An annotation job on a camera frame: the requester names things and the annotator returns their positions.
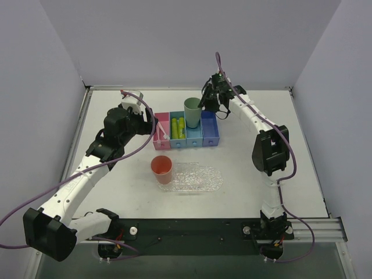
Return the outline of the orange plastic cup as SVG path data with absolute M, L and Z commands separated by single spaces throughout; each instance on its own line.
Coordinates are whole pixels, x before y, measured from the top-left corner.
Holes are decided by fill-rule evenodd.
M 165 185 L 171 182 L 173 164 L 169 157 L 160 155 L 151 161 L 151 170 L 156 180 Z

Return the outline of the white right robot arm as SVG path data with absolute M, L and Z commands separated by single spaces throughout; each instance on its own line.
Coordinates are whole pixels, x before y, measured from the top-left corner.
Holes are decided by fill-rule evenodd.
M 282 207 L 278 184 L 272 177 L 275 171 L 284 171 L 289 161 L 289 131 L 270 121 L 250 100 L 240 86 L 230 86 L 230 80 L 221 72 L 212 75 L 202 88 L 199 107 L 217 113 L 226 108 L 226 115 L 235 114 L 251 132 L 256 133 L 252 161 L 261 173 L 264 188 L 260 210 L 260 227 L 252 228 L 259 239 L 272 240 L 278 246 L 285 239 L 293 239 L 293 229 Z

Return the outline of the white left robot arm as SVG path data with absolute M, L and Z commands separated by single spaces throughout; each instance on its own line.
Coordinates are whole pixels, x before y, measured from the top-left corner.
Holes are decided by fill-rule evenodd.
M 98 209 L 79 219 L 73 216 L 98 181 L 123 157 L 129 141 L 135 135 L 152 136 L 157 120 L 151 109 L 136 114 L 132 107 L 119 106 L 107 112 L 103 124 L 69 181 L 39 209 L 29 208 L 23 215 L 27 245 L 59 262 L 81 241 L 118 235 L 119 217 L 110 210 Z

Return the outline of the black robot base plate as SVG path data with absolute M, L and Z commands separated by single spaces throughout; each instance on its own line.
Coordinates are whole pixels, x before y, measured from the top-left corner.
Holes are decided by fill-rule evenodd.
M 103 238 L 122 241 L 99 244 L 104 259 L 125 256 L 248 256 L 260 251 L 282 255 L 282 242 L 293 240 L 292 225 L 264 227 L 248 219 L 118 219 Z

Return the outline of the green plastic cup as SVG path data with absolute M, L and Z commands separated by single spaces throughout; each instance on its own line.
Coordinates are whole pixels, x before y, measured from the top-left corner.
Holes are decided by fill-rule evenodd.
M 199 124 L 202 111 L 202 108 L 199 106 L 200 101 L 196 97 L 187 98 L 184 101 L 185 121 L 189 128 L 196 128 Z

